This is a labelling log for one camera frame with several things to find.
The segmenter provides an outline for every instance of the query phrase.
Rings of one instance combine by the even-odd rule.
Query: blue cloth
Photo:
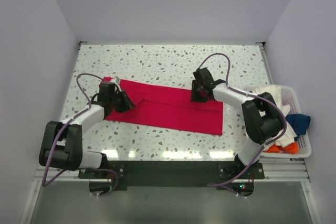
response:
[[[310,124],[310,116],[302,114],[292,114],[287,115],[286,120],[297,134],[297,137],[294,138],[295,141],[299,139],[299,136],[306,134]]]

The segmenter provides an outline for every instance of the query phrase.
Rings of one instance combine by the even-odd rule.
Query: white cloth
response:
[[[256,93],[256,94],[262,94],[264,92],[270,93],[273,96],[273,99],[274,99],[277,107],[282,111],[282,113],[285,116],[288,115],[288,113],[290,111],[290,105],[282,105],[281,86],[268,85],[268,86],[263,86],[263,87],[257,87],[253,90],[253,92]],[[274,144],[276,144],[278,146],[286,147],[287,145],[290,145],[291,143],[295,142],[294,137],[296,137],[297,135],[295,134],[295,132],[294,132],[293,128],[290,126],[290,124],[288,122],[286,122],[286,123],[287,123],[287,130],[286,130],[285,134],[281,138],[279,138],[278,140],[276,140],[274,142]],[[272,146],[272,144],[266,146],[264,151],[268,150],[268,148],[270,146]]]

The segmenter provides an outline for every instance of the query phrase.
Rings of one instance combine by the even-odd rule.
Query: black mounting plate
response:
[[[230,177],[234,161],[108,161],[109,169],[119,176],[117,190],[129,186],[206,187],[208,183],[222,183]],[[265,178],[263,165],[256,164],[241,178]],[[80,171],[81,179],[104,179],[107,173]]]

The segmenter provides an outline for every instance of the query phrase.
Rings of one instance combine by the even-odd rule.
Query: black joint housing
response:
[[[116,85],[114,83],[102,81],[100,83],[97,101],[92,101],[92,104],[104,108],[104,118],[111,114],[113,110],[121,113],[135,107],[124,90],[116,91],[115,88]]]
[[[191,101],[206,102],[214,100],[213,89],[225,81],[219,79],[214,81],[210,71],[207,68],[197,69],[193,72],[195,80],[192,82]]]
[[[61,122],[51,121],[47,123],[39,154],[39,163],[46,166],[52,144],[59,130]],[[51,158],[50,166],[59,169],[77,170],[82,161],[82,126],[71,124],[63,131],[59,141],[66,138],[65,146],[56,145]]]
[[[270,93],[259,95],[275,104]],[[284,128],[285,122],[280,113],[269,103],[254,98],[241,105],[244,115],[246,133],[257,144],[264,144],[266,140],[275,137]]]

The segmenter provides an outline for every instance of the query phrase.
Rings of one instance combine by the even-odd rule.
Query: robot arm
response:
[[[233,91],[227,87],[225,81],[214,81],[207,68],[197,69],[193,74],[195,80],[192,82],[192,101],[216,100],[227,103],[243,112],[248,138],[242,151],[236,155],[235,162],[238,165],[238,170],[244,169],[253,160],[262,145],[284,128],[281,115],[269,103],[242,95],[246,91],[239,89]],[[272,95],[267,92],[257,96],[275,104]],[[264,111],[265,115],[261,116],[259,111]]]
[[[56,145],[53,150],[50,167],[77,170],[99,168],[107,162],[107,157],[103,153],[83,151],[82,135],[96,123],[104,120],[113,110],[124,112],[135,107],[124,90],[115,88],[113,82],[101,82],[97,101],[94,101],[94,96],[90,104],[72,118],[72,122],[67,125],[59,139],[55,139],[56,135],[69,119],[61,122],[51,121],[46,125],[39,154],[40,165],[46,166],[54,141],[64,139],[65,145]]]

